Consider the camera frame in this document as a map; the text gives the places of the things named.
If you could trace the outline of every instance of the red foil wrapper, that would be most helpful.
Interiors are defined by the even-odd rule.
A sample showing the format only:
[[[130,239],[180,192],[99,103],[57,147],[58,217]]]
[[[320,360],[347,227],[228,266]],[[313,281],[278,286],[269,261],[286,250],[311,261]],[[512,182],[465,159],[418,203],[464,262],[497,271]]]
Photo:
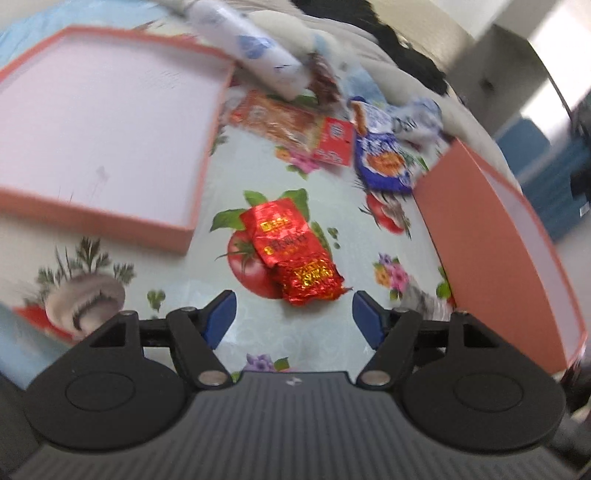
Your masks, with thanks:
[[[255,250],[268,267],[314,252],[320,241],[289,198],[263,203],[240,215]]]
[[[263,203],[240,215],[255,250],[274,269],[283,298],[293,305],[335,300],[346,289],[330,256],[289,198]]]
[[[347,290],[326,252],[314,253],[277,264],[275,279],[283,285],[283,298],[292,305],[312,299],[336,300]]]

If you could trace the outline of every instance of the orange box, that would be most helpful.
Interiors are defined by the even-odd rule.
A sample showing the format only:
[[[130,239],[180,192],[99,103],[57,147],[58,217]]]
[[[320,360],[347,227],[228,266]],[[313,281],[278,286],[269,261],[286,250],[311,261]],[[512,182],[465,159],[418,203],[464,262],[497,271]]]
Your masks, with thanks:
[[[0,210],[186,253],[234,67],[136,31],[37,44],[0,71]]]
[[[414,197],[460,310],[548,373],[579,356],[587,332],[554,246],[527,199],[461,142]]]

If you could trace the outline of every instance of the printed tomato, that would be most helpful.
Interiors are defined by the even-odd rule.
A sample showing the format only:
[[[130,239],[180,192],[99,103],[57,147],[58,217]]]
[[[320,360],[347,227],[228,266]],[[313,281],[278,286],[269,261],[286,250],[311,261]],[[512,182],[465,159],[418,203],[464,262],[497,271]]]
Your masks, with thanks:
[[[406,232],[410,236],[410,222],[404,215],[400,202],[394,196],[367,192],[365,200],[368,209],[361,211],[371,214],[378,226],[396,235]]]
[[[228,265],[236,279],[248,290],[266,299],[280,299],[281,285],[271,276],[244,231],[236,231],[228,242]]]

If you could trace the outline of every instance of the white paper roll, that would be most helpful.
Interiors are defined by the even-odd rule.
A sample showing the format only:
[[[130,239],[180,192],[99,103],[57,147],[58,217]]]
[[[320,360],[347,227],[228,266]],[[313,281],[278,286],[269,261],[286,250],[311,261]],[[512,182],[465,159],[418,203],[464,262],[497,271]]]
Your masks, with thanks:
[[[286,100],[293,100],[310,84],[310,73],[291,53],[225,3],[197,0],[186,14],[198,34],[239,60]]]

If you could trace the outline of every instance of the screw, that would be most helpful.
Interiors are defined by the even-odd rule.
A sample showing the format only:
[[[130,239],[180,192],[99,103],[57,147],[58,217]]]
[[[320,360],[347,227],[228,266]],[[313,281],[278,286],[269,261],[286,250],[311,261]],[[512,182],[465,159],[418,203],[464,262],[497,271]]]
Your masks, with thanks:
[[[368,370],[361,375],[361,381],[372,387],[382,387],[390,383],[390,375],[381,370]]]
[[[197,379],[208,387],[218,387],[226,383],[228,376],[219,370],[205,370],[199,374]]]

